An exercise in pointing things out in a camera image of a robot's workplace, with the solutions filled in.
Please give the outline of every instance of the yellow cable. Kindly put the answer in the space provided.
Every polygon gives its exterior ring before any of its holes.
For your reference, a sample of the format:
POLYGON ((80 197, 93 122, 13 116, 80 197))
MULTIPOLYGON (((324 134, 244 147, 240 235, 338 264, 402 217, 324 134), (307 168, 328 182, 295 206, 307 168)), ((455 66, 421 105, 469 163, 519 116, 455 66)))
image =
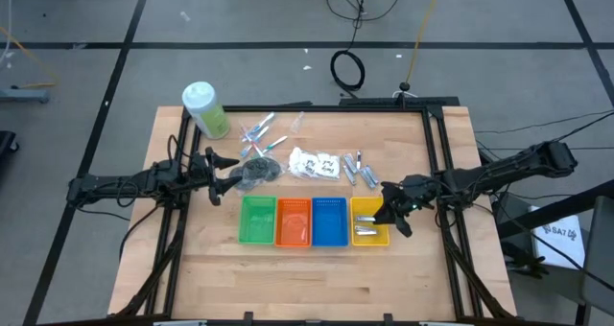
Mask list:
POLYGON ((415 65, 415 60, 418 56, 418 46, 420 45, 420 41, 422 40, 422 35, 424 34, 424 29, 426 28, 426 24, 429 22, 429 17, 435 8, 435 3, 437 0, 431 0, 431 5, 429 6, 429 10, 424 15, 424 19, 422 19, 422 25, 420 25, 420 30, 418 31, 418 38, 415 40, 415 45, 413 47, 412 52, 412 62, 410 62, 410 72, 407 74, 407 78, 405 82, 410 82, 410 78, 412 77, 413 66, 415 65))
POLYGON ((28 58, 31 58, 32 60, 34 60, 38 64, 38 66, 40 66, 40 68, 47 74, 47 76, 51 77, 51 79, 53 80, 53 82, 31 83, 31 84, 19 86, 19 88, 51 87, 51 86, 56 86, 58 84, 58 77, 51 70, 51 68, 47 67, 47 65, 43 61, 38 59, 36 55, 34 55, 34 53, 30 52, 24 46, 22 46, 21 43, 19 43, 19 41, 15 39, 15 37, 11 36, 11 34, 9 34, 3 27, 0 27, 0 31, 8 39, 10 39, 17 47, 19 47, 19 49, 23 52, 23 54, 25 54, 28 58))

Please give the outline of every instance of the green bin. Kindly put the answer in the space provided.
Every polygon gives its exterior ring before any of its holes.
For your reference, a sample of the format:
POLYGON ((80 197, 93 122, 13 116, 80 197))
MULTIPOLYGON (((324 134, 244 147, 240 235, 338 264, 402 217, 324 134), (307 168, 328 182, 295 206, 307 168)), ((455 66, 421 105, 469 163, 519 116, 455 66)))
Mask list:
POLYGON ((276 197, 243 197, 239 244, 272 245, 275 239, 276 209, 276 197))

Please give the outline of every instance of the black cable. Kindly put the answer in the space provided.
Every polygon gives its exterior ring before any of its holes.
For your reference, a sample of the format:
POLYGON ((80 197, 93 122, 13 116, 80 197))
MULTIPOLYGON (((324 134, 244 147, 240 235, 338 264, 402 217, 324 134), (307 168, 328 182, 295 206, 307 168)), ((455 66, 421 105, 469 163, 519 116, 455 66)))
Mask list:
POLYGON ((343 91, 347 92, 351 97, 355 99, 358 97, 352 91, 358 91, 360 90, 361 87, 363 87, 363 83, 365 82, 366 71, 365 71, 365 65, 360 60, 360 58, 358 58, 354 53, 351 53, 349 50, 352 49, 352 46, 354 45, 354 41, 356 39, 356 33, 358 32, 358 29, 360 29, 362 25, 361 18, 363 16, 364 2, 365 0, 360 0, 359 6, 358 6, 358 14, 356 15, 356 18, 353 19, 354 21, 352 23, 352 26, 354 27, 354 34, 352 35, 352 40, 350 41, 349 46, 347 47, 347 49, 336 52, 333 55, 333 57, 331 57, 330 59, 330 73, 333 75, 333 80, 343 91), (337 75, 337 71, 335 70, 335 62, 337 61, 337 58, 340 56, 350 57, 358 66, 358 69, 361 72, 361 77, 359 78, 357 83, 354 83, 354 84, 345 83, 337 75))
POLYGON ((131 177, 126 179, 124 182, 122 182, 119 189, 117 190, 117 196, 115 197, 115 202, 117 202, 117 205, 119 207, 124 207, 124 208, 129 207, 136 201, 136 199, 138 198, 140 189, 138 188, 138 185, 136 183, 132 182, 132 180, 135 179, 139 174, 148 174, 148 173, 149 173, 149 170, 136 173, 135 175, 132 175, 131 177), (127 185, 131 185, 134 188, 134 195, 130 198, 130 201, 128 201, 128 203, 122 203, 121 201, 122 192, 124 191, 124 188, 126 188, 127 185))
POLYGON ((471 204, 471 206, 478 206, 478 207, 481 207, 481 208, 483 208, 484 210, 486 210, 486 211, 487 211, 489 214, 492 214, 492 210, 490 210, 490 209, 489 209, 489 208, 487 208, 486 206, 483 206, 483 205, 477 204, 477 203, 475 203, 475 202, 474 202, 474 203, 472 203, 472 204, 471 204))
MULTIPOLYGON (((392 9, 394 9, 394 7, 396 6, 396 3, 398 3, 398 2, 399 2, 399 0, 394 0, 392 5, 390 5, 390 7, 384 13, 382 13, 380 15, 377 15, 375 17, 372 17, 372 18, 361 18, 361 21, 364 21, 364 22, 365 21, 373 21, 373 20, 377 20, 377 19, 381 19, 381 18, 385 17, 388 13, 390 13, 392 11, 392 9)), ((343 18, 343 19, 347 19, 347 20, 354 20, 355 19, 355 18, 348 17, 346 15, 342 15, 342 14, 339 14, 339 13, 335 12, 335 10, 333 10, 332 6, 330 5, 330 1, 329 0, 326 0, 326 5, 328 5, 328 9, 330 10, 330 12, 332 12, 333 14, 335 14, 339 18, 343 18)))
POLYGON ((541 199, 541 198, 560 198, 560 197, 572 197, 572 196, 574 196, 572 194, 553 194, 553 195, 538 196, 538 197, 527 197, 527 196, 517 195, 517 194, 512 193, 512 192, 508 192, 508 194, 511 194, 511 195, 513 195, 513 196, 515 196, 517 198, 525 198, 525 199, 528 199, 528 200, 538 200, 538 199, 541 199))
POLYGON ((556 254, 562 256, 563 258, 565 258, 568 262, 570 262, 574 267, 576 267, 580 272, 584 273, 585 275, 593 278, 595 281, 597 281, 598 283, 600 283, 601 285, 603 285, 604 287, 606 287, 607 289, 609 289, 610 291, 614 291, 614 287, 612 285, 610 285, 609 283, 605 282, 604 280, 602 280, 600 277, 596 276, 595 274, 589 272, 588 270, 584 269, 582 266, 580 266, 578 263, 576 263, 576 261, 574 259, 572 259, 569 255, 563 253, 562 251, 558 250, 557 248, 555 248, 553 245, 547 243, 546 241, 544 241, 542 238, 540 238, 539 236, 533 234, 532 231, 530 231, 527 227, 525 227, 523 224, 521 224, 519 221, 517 221, 516 219, 512 218, 509 214, 508 211, 506 211, 506 208, 503 206, 503 203, 501 202, 501 200, 499 199, 499 196, 497 195, 493 195, 494 197, 497 198, 497 200, 499 201, 499 208, 501 209, 501 211, 503 211, 503 213, 508 217, 508 219, 513 222, 516 226, 518 226, 522 231, 528 233, 529 235, 531 235, 532 237, 534 237, 536 240, 538 240, 540 243, 544 244, 546 247, 548 247, 549 249, 553 250, 554 252, 556 252, 556 254))
MULTIPOLYGON (((491 151, 521 151, 521 150, 524 150, 524 149, 521 149, 521 148, 488 148, 488 149, 491 150, 491 151)), ((569 150, 576 150, 576 151, 599 151, 599 150, 614 150, 614 147, 579 147, 579 148, 569 148, 569 150)))
MULTIPOLYGON (((439 229, 442 229, 441 223, 439 222, 438 218, 439 218, 439 208, 437 208, 437 211, 435 212, 435 225, 439 229)), ((454 218, 454 220, 451 223, 448 224, 448 227, 446 229, 449 230, 449 229, 451 229, 456 224, 457 224, 457 219, 454 218)))
POLYGON ((569 133, 565 134, 565 135, 561 135, 561 136, 559 136, 558 138, 556 138, 553 141, 561 141, 561 140, 563 140, 563 139, 565 139, 565 138, 567 138, 567 137, 569 137, 571 135, 574 135, 574 134, 576 134, 576 133, 578 133, 578 132, 580 132, 580 131, 582 131, 584 129, 587 129, 587 128, 597 124, 599 121, 604 120, 604 119, 606 119, 606 118, 608 118, 608 117, 610 117, 612 115, 614 115, 614 111, 610 111, 609 114, 603 115, 601 118, 599 118, 597 120, 593 120, 593 121, 589 122, 588 124, 586 124, 584 126, 581 126, 581 127, 578 127, 576 129, 570 131, 569 133))
POLYGON ((124 252, 124 245, 126 244, 126 240, 128 239, 128 236, 130 236, 132 231, 134 231, 134 229, 136 229, 137 226, 139 226, 143 221, 145 221, 149 216, 151 216, 155 212, 155 210, 157 210, 159 207, 160 205, 157 203, 150 212, 145 214, 143 218, 138 220, 133 226, 130 227, 130 229, 128 229, 128 231, 126 232, 126 235, 124 235, 124 238, 122 239, 122 243, 119 245, 119 260, 120 261, 122 260, 122 253, 124 252))
POLYGON ((567 122, 567 121, 581 119, 581 118, 584 118, 584 117, 587 117, 587 116, 603 115, 603 114, 606 114, 606 113, 609 113, 609 112, 612 112, 612 110, 593 112, 593 113, 588 113, 588 114, 579 115, 579 116, 573 116, 573 117, 569 117, 569 118, 565 118, 565 119, 561 119, 561 120, 555 120, 555 121, 551 121, 551 122, 544 123, 544 124, 529 125, 529 126, 524 126, 524 127, 520 127, 520 128, 514 128, 514 129, 506 129, 506 130, 476 130, 474 132, 475 133, 492 133, 492 134, 511 133, 511 132, 515 132, 515 131, 519 131, 519 130, 528 129, 528 128, 540 128, 540 127, 545 127, 545 126, 549 126, 549 125, 553 125, 553 124, 560 124, 560 123, 567 122))
MULTIPOLYGON (((169 136, 169 140, 166 142, 166 154, 168 155, 168 158, 170 161, 173 160, 173 155, 171 154, 171 141, 175 142, 175 145, 179 146, 179 142, 177 140, 177 138, 175 137, 174 134, 171 134, 169 136)), ((179 151, 179 153, 181 155, 183 155, 186 158, 192 158, 192 156, 190 154, 185 153, 184 151, 179 151)))
POLYGON ((130 219, 126 218, 126 217, 122 217, 120 215, 116 215, 110 212, 105 212, 105 211, 90 211, 90 210, 83 210, 81 207, 75 207, 77 210, 86 213, 86 214, 91 214, 91 215, 101 215, 101 216, 112 216, 112 217, 116 217, 120 220, 124 220, 124 221, 130 221, 130 219))
POLYGON ((480 140, 476 139, 476 143, 480 144, 482 146, 482 148, 484 148, 484 150, 488 151, 490 154, 492 154, 493 156, 495 156, 495 158, 497 159, 501 159, 501 157, 499 157, 495 152, 493 152, 491 149, 487 148, 486 145, 484 145, 480 140))

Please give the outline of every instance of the gray floor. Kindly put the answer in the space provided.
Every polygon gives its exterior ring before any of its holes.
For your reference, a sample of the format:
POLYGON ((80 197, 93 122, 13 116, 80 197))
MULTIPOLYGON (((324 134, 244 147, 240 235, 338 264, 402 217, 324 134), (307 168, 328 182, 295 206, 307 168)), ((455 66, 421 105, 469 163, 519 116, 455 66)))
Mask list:
MULTIPOLYGON (((13 33, 28 42, 121 42, 137 0, 13 0, 13 33)), ((366 0, 378 13, 392 0, 366 0)), ((614 3, 575 0, 597 42, 614 41, 614 3)), ((359 41, 411 41, 429 0, 402 0, 385 18, 366 23, 359 41)), ((0 3, 0 25, 6 6, 0 3)), ((339 11, 349 11, 333 0, 339 11)), ((350 23, 333 16, 324 0, 148 0, 136 42, 347 41, 350 23), (189 21, 179 14, 186 12, 189 21)), ((439 0, 424 39, 457 42, 581 42, 563 0, 439 0)), ((120 175, 143 164, 155 109, 179 105, 189 82, 214 84, 225 105, 276 105, 312 101, 334 105, 334 49, 131 50, 91 172, 120 175)), ((16 131, 21 151, 12 158, 0 188, 0 315, 20 324, 63 211, 72 178, 118 50, 34 50, 53 66, 60 83, 47 105, 0 104, 0 129, 16 131)), ((355 49, 365 63, 365 97, 388 97, 407 73, 409 49, 355 49)), ((614 69, 614 51, 600 51, 614 69)), ((45 81, 21 52, 0 66, 0 87, 45 81)), ((339 62, 344 80, 355 67, 339 62)), ((413 92, 454 95, 470 108, 473 126, 505 129, 612 108, 585 50, 421 50, 413 92)), ((588 120, 514 134, 481 134, 492 148, 523 148, 561 135, 588 120)), ((567 140, 572 147, 614 146, 611 120, 567 140)), ((505 156, 513 151, 496 151, 505 156)), ((532 178, 512 187, 538 196, 574 193, 614 175, 612 151, 574 151, 577 171, 564 179, 532 178)), ((539 200, 543 205, 553 199, 539 200)), ((122 212, 111 202, 93 209, 122 212)), ((590 226, 588 213, 580 216, 590 226)), ((101 317, 117 269, 118 245, 127 224, 78 214, 39 321, 101 317)), ((510 275, 518 312, 528 319, 571 323, 575 305, 510 275)), ((595 325, 614 325, 595 314, 595 325)))

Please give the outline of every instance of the white plastic bottle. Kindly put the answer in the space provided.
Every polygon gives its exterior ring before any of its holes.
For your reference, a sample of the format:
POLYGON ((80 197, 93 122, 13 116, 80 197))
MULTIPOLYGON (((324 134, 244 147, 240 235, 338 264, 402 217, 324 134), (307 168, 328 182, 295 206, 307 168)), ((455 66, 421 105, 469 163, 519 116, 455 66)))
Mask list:
POLYGON ((220 139, 228 134, 230 124, 210 83, 196 81, 189 84, 183 90, 181 98, 194 122, 207 138, 220 139))

